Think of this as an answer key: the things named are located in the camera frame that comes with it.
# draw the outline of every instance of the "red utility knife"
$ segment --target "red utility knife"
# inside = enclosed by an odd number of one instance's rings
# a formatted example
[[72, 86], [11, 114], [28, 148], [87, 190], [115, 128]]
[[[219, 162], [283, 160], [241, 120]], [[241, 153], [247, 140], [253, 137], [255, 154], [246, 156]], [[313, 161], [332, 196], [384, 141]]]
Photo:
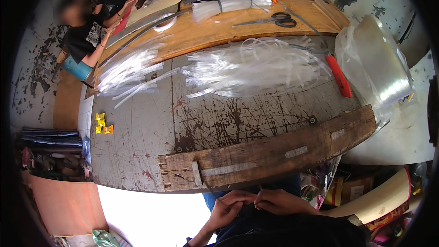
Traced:
[[342, 93], [342, 96], [352, 98], [351, 87], [349, 86], [348, 80], [345, 78], [345, 75], [340, 69], [335, 57], [332, 55], [325, 56], [326, 61], [329, 64], [329, 67], [332, 69], [332, 73], [334, 74], [335, 81], [337, 81], [338, 88]]

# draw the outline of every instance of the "black scissors handle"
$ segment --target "black scissors handle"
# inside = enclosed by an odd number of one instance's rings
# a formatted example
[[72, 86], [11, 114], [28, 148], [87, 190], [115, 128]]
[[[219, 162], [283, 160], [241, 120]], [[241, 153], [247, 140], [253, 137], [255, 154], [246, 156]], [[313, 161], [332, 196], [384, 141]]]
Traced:
[[276, 25], [284, 28], [294, 28], [297, 25], [296, 21], [291, 19], [291, 15], [288, 13], [274, 13], [271, 19]]
[[284, 28], [294, 28], [297, 23], [294, 19], [277, 19], [274, 21], [274, 23], [280, 27]]
[[283, 12], [280, 12], [280, 13], [274, 13], [274, 14], [271, 16], [271, 19], [273, 19], [273, 20], [278, 20], [278, 19], [289, 19], [289, 18], [291, 18], [291, 15], [288, 14], [288, 13], [283, 13]]

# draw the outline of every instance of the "bundle of plastic strips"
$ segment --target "bundle of plastic strips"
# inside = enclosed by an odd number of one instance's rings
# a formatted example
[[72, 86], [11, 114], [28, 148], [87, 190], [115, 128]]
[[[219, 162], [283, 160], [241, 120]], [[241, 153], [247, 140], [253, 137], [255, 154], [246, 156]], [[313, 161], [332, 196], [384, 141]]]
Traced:
[[269, 8], [271, 4], [271, 0], [218, 0], [193, 3], [192, 20], [201, 24], [204, 20], [217, 14], [246, 8], [257, 8], [268, 12], [267, 8]]
[[229, 48], [196, 52], [188, 56], [193, 64], [180, 70], [186, 75], [186, 85], [199, 90], [187, 97], [208, 93], [249, 97], [309, 89], [332, 76], [322, 61], [323, 51], [312, 46], [307, 36], [288, 43], [276, 38], [249, 38]]
[[163, 62], [154, 65], [152, 63], [161, 60], [157, 58], [158, 50], [166, 45], [162, 41], [171, 36], [157, 35], [107, 62], [98, 76], [98, 95], [114, 96], [113, 100], [126, 96], [115, 106], [116, 109], [136, 93], [158, 92], [156, 82], [177, 73], [179, 68], [149, 81], [146, 81], [146, 75], [163, 69]]

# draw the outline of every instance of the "green plastic bag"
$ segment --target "green plastic bag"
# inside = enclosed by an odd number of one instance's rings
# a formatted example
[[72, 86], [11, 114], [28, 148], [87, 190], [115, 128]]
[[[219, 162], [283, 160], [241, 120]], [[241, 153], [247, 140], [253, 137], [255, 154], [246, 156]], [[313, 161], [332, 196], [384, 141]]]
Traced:
[[93, 230], [93, 240], [99, 247], [120, 247], [117, 240], [105, 230]]

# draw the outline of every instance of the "metal table surface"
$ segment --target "metal table surface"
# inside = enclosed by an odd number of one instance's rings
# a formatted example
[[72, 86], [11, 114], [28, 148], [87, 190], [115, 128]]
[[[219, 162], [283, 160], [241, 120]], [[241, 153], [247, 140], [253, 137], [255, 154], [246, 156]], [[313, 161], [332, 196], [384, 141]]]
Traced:
[[[333, 50], [334, 38], [327, 38]], [[188, 65], [186, 56], [165, 61], [163, 74]], [[250, 98], [206, 95], [193, 99], [184, 75], [158, 82], [156, 94], [136, 94], [114, 110], [111, 97], [94, 99], [91, 159], [94, 182], [117, 189], [163, 192], [157, 156], [248, 142], [327, 121], [360, 107], [341, 96], [335, 80], [298, 93]], [[95, 113], [105, 112], [114, 134], [96, 134]]]

